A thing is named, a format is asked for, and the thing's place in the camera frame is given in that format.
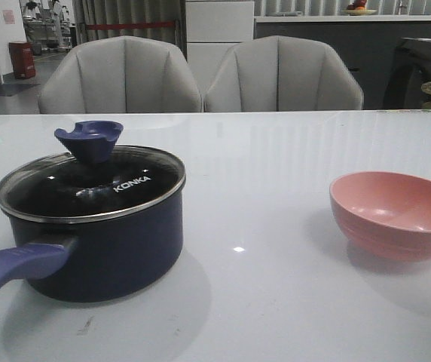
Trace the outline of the glass pot lid blue knob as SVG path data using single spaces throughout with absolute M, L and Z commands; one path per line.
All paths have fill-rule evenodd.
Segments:
M 0 181 L 0 208 L 30 222 L 77 224 L 130 215 L 177 193 L 185 166 L 175 155 L 119 146 L 115 121 L 79 121 L 54 136 L 66 152 L 30 161 Z

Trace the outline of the pink bowl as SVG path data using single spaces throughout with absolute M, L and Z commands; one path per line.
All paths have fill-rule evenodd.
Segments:
M 391 260 L 431 260 L 431 180 L 350 173 L 335 179 L 329 194 L 335 222 L 356 246 Z

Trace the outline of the right grey upholstered chair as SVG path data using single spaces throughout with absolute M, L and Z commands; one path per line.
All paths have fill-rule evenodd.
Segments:
M 363 103 L 333 47 L 280 35 L 228 49 L 204 95 L 205 112 L 360 110 Z

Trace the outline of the grey upholstered chair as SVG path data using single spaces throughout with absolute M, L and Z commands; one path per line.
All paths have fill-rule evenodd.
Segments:
M 333 47 L 280 35 L 228 49 L 204 95 L 205 112 L 360 110 L 363 103 Z
M 76 46 L 38 98 L 42 114 L 202 112 L 182 51 L 164 41 L 118 36 Z

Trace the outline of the dark blue saucepan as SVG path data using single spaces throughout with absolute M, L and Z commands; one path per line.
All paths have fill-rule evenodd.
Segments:
M 164 276 L 182 251 L 182 184 L 143 210 L 79 224 L 10 215 L 15 247 L 0 250 L 0 288 L 23 279 L 67 302 L 127 296 Z

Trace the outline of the left grey upholstered chair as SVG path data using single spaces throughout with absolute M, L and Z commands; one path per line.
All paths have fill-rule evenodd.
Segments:
M 202 112 L 182 51 L 164 41 L 118 36 L 76 46 L 38 98 L 42 114 Z

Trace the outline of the red belt stanchion barrier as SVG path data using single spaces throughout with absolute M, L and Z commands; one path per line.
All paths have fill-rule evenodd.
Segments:
M 165 20 L 148 23 L 81 23 L 78 26 L 77 31 L 78 44 L 127 35 L 165 41 L 178 47 L 184 56 L 186 56 L 187 53 L 182 34 L 182 25 L 179 20 Z

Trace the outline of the grey kitchen counter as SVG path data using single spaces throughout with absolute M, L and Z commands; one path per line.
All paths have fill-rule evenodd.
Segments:
M 282 35 L 331 45 L 364 92 L 365 109 L 419 109 L 431 81 L 431 17 L 259 17 L 255 37 Z

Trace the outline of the grey pleated curtain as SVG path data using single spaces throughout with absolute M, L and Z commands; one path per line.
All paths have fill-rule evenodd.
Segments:
M 148 23 L 179 20 L 186 45 L 184 1 L 74 1 L 73 7 L 76 31 L 81 23 Z

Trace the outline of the fruit bowl on counter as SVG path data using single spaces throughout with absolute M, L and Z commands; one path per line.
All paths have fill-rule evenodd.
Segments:
M 372 15 L 377 12 L 375 9 L 368 9 L 366 7 L 366 4 L 367 4 L 366 0 L 355 0 L 352 3 L 350 3 L 348 6 L 346 6 L 346 8 L 343 9 L 343 12 L 344 14 L 350 15 L 350 16 Z

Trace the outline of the red bin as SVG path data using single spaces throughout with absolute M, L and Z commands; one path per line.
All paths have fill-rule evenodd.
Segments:
M 14 77 L 16 79 L 34 78 L 36 71 L 30 43 L 13 41 L 8 44 L 8 47 Z

